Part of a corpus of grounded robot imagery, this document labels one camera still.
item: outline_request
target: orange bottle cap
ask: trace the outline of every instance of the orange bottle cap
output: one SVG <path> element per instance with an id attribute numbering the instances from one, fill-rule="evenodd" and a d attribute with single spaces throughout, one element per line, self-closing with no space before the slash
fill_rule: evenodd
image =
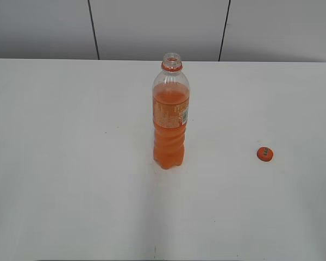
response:
<path id="1" fill-rule="evenodd" d="M 262 161 L 270 161 L 273 158 L 273 151 L 270 148 L 262 147 L 257 151 L 257 157 Z"/>

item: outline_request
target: bottle bottom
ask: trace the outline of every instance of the bottle bottom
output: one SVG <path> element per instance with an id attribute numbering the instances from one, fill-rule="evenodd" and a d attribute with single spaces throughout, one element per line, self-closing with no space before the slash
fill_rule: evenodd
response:
<path id="1" fill-rule="evenodd" d="M 184 161 L 184 145 L 174 154 L 160 153 L 156 148 L 153 149 L 153 159 L 161 166 L 162 169 L 168 170 L 174 166 L 180 166 Z"/>

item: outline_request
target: bottle neck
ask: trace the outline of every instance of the bottle neck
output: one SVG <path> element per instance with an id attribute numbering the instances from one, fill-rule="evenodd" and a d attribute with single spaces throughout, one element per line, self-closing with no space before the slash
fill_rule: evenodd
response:
<path id="1" fill-rule="evenodd" d="M 177 53 L 166 53 L 162 61 L 162 69 L 170 72 L 181 71 L 183 63 L 181 57 Z"/>
<path id="2" fill-rule="evenodd" d="M 176 71 L 176 72 L 171 72 L 171 71 L 167 71 L 167 70 L 162 69 L 162 72 L 163 72 L 165 75 L 169 75 L 169 76 L 177 76 L 177 75 L 179 75 L 179 74 L 182 73 L 182 70 L 179 70 L 179 71 Z"/>

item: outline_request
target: table surface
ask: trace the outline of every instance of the table surface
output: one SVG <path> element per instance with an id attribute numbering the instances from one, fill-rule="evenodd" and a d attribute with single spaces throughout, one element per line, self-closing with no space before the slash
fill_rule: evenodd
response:
<path id="1" fill-rule="evenodd" d="M 0 260 L 326 260 L 326 63 L 185 62 L 186 155 L 168 171 L 159 71 L 0 60 Z"/>

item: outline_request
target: plastic bottle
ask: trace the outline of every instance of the plastic bottle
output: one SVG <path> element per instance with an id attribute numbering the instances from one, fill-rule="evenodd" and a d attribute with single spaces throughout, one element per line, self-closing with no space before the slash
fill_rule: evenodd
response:
<path id="1" fill-rule="evenodd" d="M 165 54 L 153 83 L 153 157 L 163 169 L 180 166 L 184 160 L 190 85 L 182 68 L 180 55 Z"/>

